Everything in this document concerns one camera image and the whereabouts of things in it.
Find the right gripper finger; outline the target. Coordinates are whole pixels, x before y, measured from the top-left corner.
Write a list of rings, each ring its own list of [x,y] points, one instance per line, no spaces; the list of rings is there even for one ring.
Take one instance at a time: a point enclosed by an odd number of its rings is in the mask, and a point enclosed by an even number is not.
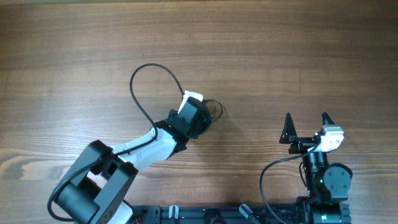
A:
[[[285,116],[284,128],[279,139],[280,144],[292,144],[297,142],[297,132],[295,130],[294,122],[290,113]]]
[[[323,125],[334,125],[335,124],[327,112],[322,113],[322,122],[323,122]]]

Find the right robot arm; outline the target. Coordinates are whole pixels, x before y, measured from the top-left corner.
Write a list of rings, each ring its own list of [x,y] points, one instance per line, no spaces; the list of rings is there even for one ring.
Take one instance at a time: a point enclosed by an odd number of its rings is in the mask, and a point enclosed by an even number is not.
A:
[[[301,176],[305,177],[308,195],[298,197],[290,221],[292,223],[351,223],[348,191],[352,170],[341,163],[330,164],[327,154],[338,149],[344,140],[343,129],[327,113],[323,125],[312,137],[300,138],[290,113],[286,114],[279,142],[290,146],[289,154],[302,155]]]

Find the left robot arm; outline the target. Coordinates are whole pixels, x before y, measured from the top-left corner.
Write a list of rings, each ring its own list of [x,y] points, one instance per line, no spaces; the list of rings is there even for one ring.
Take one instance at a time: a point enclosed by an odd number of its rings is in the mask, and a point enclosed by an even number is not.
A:
[[[47,208],[56,203],[73,223],[133,223],[133,208],[124,197],[139,171],[185,150],[210,126],[205,100],[183,99],[179,110],[130,142],[107,146],[93,141],[56,186]]]

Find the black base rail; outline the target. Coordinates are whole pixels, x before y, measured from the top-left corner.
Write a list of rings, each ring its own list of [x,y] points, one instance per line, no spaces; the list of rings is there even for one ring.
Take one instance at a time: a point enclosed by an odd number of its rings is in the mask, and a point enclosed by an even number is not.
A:
[[[334,223],[352,222],[349,206],[306,205],[303,203],[273,204],[270,212],[266,207],[169,207],[134,206],[129,223]]]

